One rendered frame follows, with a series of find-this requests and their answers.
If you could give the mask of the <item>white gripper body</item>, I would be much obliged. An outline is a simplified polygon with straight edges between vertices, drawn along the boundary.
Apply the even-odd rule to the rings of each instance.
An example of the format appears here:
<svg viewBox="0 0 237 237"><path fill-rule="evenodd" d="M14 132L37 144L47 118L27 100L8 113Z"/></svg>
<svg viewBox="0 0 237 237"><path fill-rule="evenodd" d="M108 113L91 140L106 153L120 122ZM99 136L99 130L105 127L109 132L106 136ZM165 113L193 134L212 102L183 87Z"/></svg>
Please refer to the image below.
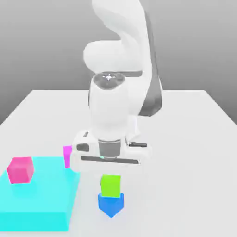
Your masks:
<svg viewBox="0 0 237 237"><path fill-rule="evenodd" d="M133 174L142 171L147 162L147 152L129 153L125 157L113 160L98 156L87 156L85 152L72 152L70 155L70 168L77 173Z"/></svg>

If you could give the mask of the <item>small pink cube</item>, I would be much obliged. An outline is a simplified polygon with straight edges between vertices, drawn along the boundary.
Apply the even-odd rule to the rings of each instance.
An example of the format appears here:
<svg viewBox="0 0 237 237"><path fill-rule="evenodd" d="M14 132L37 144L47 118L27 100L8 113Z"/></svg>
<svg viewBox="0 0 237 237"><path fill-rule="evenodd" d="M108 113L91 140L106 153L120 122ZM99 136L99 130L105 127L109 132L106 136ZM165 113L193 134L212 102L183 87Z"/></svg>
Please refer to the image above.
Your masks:
<svg viewBox="0 0 237 237"><path fill-rule="evenodd" d="M7 173L11 184L30 183L34 174L32 157L14 157L7 167Z"/></svg>

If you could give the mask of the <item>small blue cube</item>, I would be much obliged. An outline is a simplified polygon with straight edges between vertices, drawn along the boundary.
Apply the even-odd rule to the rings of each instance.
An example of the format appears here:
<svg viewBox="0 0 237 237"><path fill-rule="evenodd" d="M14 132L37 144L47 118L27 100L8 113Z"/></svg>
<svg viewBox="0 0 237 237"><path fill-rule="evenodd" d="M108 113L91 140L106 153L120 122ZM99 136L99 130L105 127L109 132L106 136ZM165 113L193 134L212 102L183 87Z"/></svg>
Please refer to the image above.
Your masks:
<svg viewBox="0 0 237 237"><path fill-rule="evenodd" d="M107 216L114 217L118 212L124 208L124 194L120 193L119 198L103 197L98 194L98 207Z"/></svg>

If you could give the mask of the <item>small magenta cube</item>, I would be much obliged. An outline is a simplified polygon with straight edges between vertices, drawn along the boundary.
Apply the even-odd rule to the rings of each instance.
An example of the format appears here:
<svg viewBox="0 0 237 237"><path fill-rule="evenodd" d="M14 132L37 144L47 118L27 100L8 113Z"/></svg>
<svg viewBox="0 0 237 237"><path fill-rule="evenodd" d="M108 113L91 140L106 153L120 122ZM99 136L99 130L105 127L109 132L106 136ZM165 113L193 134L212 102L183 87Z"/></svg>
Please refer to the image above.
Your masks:
<svg viewBox="0 0 237 237"><path fill-rule="evenodd" d="M72 146L63 147L63 158L65 168L70 168L70 155L72 152Z"/></svg>

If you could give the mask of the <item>large cyan box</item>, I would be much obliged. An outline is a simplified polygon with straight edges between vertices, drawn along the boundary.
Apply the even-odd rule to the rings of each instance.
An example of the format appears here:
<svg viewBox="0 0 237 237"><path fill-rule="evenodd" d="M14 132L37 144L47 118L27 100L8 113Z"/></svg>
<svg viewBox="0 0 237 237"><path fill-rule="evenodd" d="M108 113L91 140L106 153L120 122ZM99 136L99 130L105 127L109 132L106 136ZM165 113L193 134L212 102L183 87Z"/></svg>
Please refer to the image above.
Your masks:
<svg viewBox="0 0 237 237"><path fill-rule="evenodd" d="M66 232L80 175L65 168L63 157L34 157L29 184L0 176L0 232Z"/></svg>

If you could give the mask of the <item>small green cube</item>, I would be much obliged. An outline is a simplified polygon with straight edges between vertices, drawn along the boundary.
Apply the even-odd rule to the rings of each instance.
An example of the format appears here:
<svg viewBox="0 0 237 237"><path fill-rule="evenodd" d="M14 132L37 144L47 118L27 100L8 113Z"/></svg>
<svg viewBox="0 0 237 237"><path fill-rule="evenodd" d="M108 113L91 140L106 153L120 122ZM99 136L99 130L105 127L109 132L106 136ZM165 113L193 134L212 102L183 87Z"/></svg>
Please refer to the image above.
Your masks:
<svg viewBox="0 0 237 237"><path fill-rule="evenodd" d="M101 196L108 198L119 198L120 184L120 175L102 175L100 180Z"/></svg>

